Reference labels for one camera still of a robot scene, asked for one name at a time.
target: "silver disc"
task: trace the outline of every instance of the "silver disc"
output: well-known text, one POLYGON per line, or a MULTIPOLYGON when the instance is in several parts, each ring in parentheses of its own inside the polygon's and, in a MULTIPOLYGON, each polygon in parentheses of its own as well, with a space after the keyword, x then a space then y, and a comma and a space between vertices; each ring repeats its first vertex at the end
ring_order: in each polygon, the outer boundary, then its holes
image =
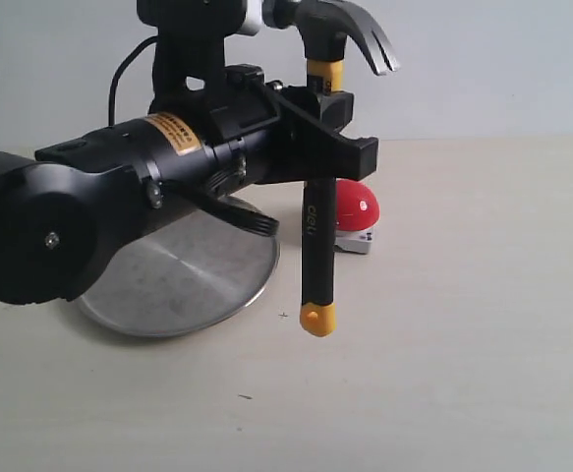
POLYGON ((120 251, 76 303, 97 323, 123 334, 179 336, 251 305, 278 259, 275 238, 197 211, 120 251))

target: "red ball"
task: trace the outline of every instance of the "red ball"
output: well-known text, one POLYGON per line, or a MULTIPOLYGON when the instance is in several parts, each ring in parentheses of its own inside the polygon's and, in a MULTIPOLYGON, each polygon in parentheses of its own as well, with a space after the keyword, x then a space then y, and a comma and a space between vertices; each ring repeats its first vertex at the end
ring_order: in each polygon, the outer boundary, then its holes
POLYGON ((339 231, 364 231, 380 220, 377 198, 364 184, 353 180, 339 180, 337 185, 339 231))

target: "metal base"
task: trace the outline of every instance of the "metal base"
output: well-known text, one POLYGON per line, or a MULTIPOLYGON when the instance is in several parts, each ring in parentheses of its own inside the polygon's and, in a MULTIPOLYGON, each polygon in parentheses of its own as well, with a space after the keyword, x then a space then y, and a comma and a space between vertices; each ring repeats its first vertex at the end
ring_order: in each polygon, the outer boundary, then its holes
POLYGON ((123 334, 180 336, 251 305, 278 259, 275 238, 198 211, 124 248, 75 303, 95 322, 123 334))

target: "table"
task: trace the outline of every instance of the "table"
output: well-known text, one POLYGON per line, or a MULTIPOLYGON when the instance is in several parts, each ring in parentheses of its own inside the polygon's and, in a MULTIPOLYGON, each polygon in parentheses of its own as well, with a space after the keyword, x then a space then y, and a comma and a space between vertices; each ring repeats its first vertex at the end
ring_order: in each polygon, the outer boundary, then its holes
POLYGON ((298 323, 301 185, 243 314, 136 341, 0 305, 0 471, 573 470, 573 137, 384 143, 339 328, 298 323))

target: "warning label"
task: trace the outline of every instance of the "warning label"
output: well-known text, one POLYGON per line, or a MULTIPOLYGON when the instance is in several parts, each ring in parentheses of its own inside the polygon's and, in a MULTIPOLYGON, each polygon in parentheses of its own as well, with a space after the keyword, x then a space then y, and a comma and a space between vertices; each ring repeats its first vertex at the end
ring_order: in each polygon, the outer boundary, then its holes
POLYGON ((144 120, 164 135, 178 155, 184 155, 201 148, 201 141, 195 132, 184 120, 172 113, 148 115, 144 120))

